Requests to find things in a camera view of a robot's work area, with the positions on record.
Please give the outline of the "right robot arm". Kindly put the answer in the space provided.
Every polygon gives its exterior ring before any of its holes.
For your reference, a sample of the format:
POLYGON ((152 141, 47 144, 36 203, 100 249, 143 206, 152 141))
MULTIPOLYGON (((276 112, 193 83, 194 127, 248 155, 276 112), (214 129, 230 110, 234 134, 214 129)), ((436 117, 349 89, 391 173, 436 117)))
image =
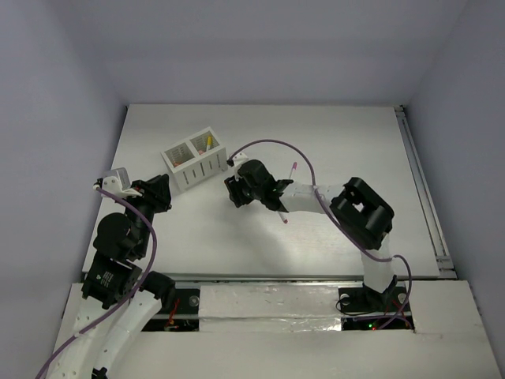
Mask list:
POLYGON ((363 179, 352 177, 341 188, 275 179, 257 159, 229 159, 234 174, 225 180, 238 208, 259 201, 274 212, 325 214, 361 251, 364 280, 358 298, 374 311, 388 307, 397 285, 389 249, 394 211, 363 179))

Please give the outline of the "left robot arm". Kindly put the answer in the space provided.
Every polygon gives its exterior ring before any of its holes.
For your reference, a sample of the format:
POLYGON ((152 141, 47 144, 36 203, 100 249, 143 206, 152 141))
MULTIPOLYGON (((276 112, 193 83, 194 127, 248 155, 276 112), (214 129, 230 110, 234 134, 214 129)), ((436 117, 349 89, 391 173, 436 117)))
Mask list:
POLYGON ((156 214, 171 208, 167 174, 147 181, 128 179, 125 168, 112 170, 95 184, 95 189, 123 205, 124 212, 104 216, 98 224, 92 243, 95 256, 82 288, 83 298, 100 302, 108 321, 111 310, 124 306, 105 339, 92 367, 92 378, 111 378, 114 369, 135 336, 158 312, 176 304, 175 282, 150 268, 141 269, 134 263, 143 259, 149 246, 157 246, 153 228, 156 214))

